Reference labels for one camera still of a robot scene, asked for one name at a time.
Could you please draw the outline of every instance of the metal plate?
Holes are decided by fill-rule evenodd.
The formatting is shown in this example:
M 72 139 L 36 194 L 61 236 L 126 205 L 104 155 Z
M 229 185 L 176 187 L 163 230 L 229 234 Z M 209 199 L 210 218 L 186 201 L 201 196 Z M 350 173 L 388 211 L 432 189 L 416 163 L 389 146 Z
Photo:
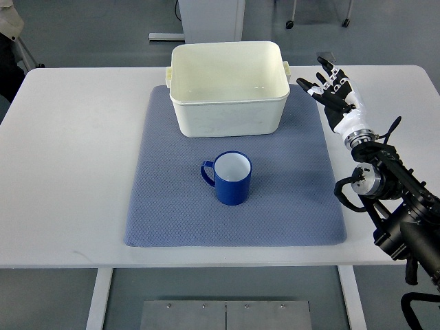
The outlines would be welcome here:
M 225 330 L 224 301 L 145 300 L 140 330 Z
M 145 300 L 141 330 L 311 330 L 307 301 Z
M 228 301 L 228 330 L 311 330 L 307 301 Z

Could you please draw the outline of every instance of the white table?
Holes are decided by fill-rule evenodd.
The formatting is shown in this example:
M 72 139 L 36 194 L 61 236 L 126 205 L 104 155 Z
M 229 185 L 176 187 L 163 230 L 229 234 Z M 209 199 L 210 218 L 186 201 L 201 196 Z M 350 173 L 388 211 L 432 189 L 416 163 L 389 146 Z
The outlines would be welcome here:
M 438 195 L 440 96 L 425 71 L 342 68 L 362 92 L 377 133 L 403 116 L 389 143 Z M 316 81 L 318 69 L 291 67 L 291 83 L 297 77 Z M 347 209 L 347 240 L 334 246 L 126 246 L 122 239 L 149 94 L 164 83 L 164 68 L 36 69 L 27 75 L 0 126 L 0 267 L 98 267 L 91 310 L 102 312 L 115 267 L 338 265 L 343 286 L 352 288 L 353 270 L 345 266 L 394 263 L 373 244 L 369 217 Z M 321 115 L 339 180 L 355 163 Z M 348 289 L 346 298 L 352 293 Z M 92 329 L 95 321 L 89 321 Z

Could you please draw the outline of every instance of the chair leg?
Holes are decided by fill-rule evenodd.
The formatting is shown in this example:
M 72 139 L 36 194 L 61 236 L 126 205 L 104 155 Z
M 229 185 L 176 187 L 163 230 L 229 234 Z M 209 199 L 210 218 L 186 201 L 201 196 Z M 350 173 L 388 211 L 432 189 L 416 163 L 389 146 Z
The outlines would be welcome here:
M 351 16 L 351 11 L 352 11 L 352 9 L 353 9 L 353 1 L 354 1 L 354 0 L 350 0 L 349 11 L 348 11 L 347 14 L 346 14 L 346 19 L 345 19 L 345 21 L 342 22 L 342 26 L 343 26 L 344 28 L 347 28 L 347 27 L 349 26 L 349 24 L 350 24 L 350 16 Z
M 286 22 L 286 29 L 292 29 L 294 26 L 294 22 L 295 22 L 295 11 L 296 11 L 296 2 L 297 0 L 294 1 L 294 10 L 291 14 L 291 20 Z
M 26 47 L 25 43 L 20 37 L 16 40 L 16 44 L 21 53 L 21 59 L 28 71 L 35 69 L 36 67 L 45 67 L 44 64 L 36 62 L 35 58 L 30 53 L 30 50 Z

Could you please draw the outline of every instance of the white plastic bin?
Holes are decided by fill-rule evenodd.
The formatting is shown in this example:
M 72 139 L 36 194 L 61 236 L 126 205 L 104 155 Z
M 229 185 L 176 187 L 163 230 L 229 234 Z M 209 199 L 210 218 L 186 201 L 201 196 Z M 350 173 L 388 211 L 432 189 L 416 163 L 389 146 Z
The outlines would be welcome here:
M 273 133 L 289 78 L 269 41 L 180 45 L 166 69 L 180 131 L 190 138 Z

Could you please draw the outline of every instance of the white cloth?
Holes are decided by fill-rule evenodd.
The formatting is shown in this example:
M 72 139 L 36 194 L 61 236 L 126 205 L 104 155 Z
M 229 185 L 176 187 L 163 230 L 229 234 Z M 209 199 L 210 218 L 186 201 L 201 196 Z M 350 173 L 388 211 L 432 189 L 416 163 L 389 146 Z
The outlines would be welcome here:
M 16 40 L 25 22 L 15 10 L 12 0 L 0 0 L 0 33 L 11 40 Z

